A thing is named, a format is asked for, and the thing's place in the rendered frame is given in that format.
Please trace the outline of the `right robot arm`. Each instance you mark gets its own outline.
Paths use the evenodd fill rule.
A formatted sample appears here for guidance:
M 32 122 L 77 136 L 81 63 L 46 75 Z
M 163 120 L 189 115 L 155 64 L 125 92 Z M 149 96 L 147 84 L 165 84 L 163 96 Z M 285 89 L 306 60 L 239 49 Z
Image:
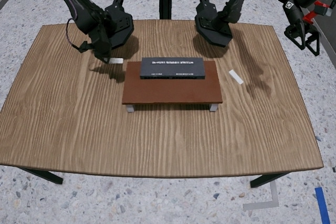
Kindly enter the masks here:
M 99 53 L 110 49 L 108 37 L 130 27 L 128 16 L 113 21 L 108 11 L 104 11 L 92 0 L 64 0 L 72 19 Z

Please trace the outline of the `dark grey network switch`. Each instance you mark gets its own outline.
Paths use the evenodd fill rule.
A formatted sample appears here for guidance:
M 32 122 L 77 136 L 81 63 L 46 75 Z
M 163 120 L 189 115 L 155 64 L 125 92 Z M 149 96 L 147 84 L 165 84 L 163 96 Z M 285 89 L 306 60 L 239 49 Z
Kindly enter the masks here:
M 203 58 L 142 57 L 140 79 L 205 79 Z

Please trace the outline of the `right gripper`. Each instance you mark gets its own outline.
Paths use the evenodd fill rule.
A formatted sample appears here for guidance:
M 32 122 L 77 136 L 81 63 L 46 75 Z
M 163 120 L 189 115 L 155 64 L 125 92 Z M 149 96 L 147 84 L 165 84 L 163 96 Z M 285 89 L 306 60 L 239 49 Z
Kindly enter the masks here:
M 87 41 L 83 41 L 83 43 L 81 44 L 79 49 L 82 49 L 82 50 L 93 49 L 93 51 L 95 52 L 94 56 L 96 58 L 98 57 L 97 59 L 101 60 L 105 64 L 109 64 L 109 61 L 110 61 L 110 58 L 111 58 L 112 43 L 111 43 L 111 38 L 108 38 L 108 40 L 109 40 L 109 44 L 110 44 L 110 49 L 107 52 L 104 52 L 104 53 L 96 52 L 95 46 L 93 44 L 88 44 Z M 102 57 L 108 58 L 108 60 L 105 61 Z

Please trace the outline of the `brown wooden stand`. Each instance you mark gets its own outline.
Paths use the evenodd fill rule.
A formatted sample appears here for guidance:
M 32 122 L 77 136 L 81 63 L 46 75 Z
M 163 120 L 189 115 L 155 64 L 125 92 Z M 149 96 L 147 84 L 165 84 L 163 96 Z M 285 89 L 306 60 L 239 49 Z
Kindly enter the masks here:
M 122 105 L 134 112 L 133 104 L 209 104 L 216 111 L 223 103 L 215 61 L 204 61 L 205 79 L 140 79 L 141 61 L 128 61 Z

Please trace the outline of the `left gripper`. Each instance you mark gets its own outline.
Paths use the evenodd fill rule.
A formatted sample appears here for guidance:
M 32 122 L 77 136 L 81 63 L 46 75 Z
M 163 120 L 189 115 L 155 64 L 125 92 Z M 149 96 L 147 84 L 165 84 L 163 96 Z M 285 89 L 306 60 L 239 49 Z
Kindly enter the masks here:
M 287 16 L 289 21 L 289 26 L 286 27 L 286 31 L 284 31 L 284 35 L 289 38 L 299 49 L 304 50 L 306 47 L 315 55 L 318 56 L 320 54 L 320 43 L 321 43 L 321 33 L 317 30 L 317 28 L 312 25 L 312 18 L 317 16 L 314 11 L 311 11 L 306 16 L 299 9 L 293 10 Z M 306 34 L 312 34 L 305 41 Z M 300 37 L 301 44 L 299 44 L 294 38 Z M 317 51 L 315 52 L 310 44 L 317 40 Z

